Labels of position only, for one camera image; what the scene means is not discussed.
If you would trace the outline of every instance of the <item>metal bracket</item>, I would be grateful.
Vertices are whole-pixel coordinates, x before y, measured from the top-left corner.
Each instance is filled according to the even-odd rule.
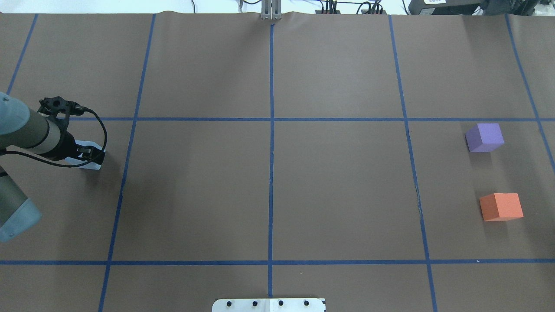
[[[281,19],[281,0],[262,0],[262,19]]]
[[[212,312],[326,312],[321,298],[219,299]]]

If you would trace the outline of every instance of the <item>orange cube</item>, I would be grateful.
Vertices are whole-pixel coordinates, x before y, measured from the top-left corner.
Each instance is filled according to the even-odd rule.
[[[480,198],[484,221],[508,221],[523,218],[522,207],[516,193],[494,193]]]

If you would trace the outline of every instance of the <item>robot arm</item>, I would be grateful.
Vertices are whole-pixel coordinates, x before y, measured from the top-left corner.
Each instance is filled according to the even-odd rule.
[[[76,102],[61,97],[45,98],[40,101],[38,112],[32,111],[23,102],[0,92],[0,156],[23,155],[57,167],[100,169],[104,161],[107,133],[98,115]],[[104,130],[104,146],[94,142],[75,141],[67,132],[70,115],[90,112]],[[58,119],[59,113],[65,119]],[[58,164],[26,153],[7,151],[15,145],[49,160],[70,163]],[[21,191],[6,171],[0,167],[0,241],[8,241],[37,223],[41,213],[33,202]]]

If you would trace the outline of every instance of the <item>black device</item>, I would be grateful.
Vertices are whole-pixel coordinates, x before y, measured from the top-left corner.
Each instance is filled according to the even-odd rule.
[[[408,11],[413,15],[472,15],[481,0],[412,0]]]
[[[530,16],[540,0],[483,0],[484,15],[514,14]]]

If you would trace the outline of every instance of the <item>purple cube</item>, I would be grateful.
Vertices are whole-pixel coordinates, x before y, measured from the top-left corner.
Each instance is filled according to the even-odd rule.
[[[470,152],[491,152],[505,144],[498,123],[479,123],[467,133],[466,143]]]

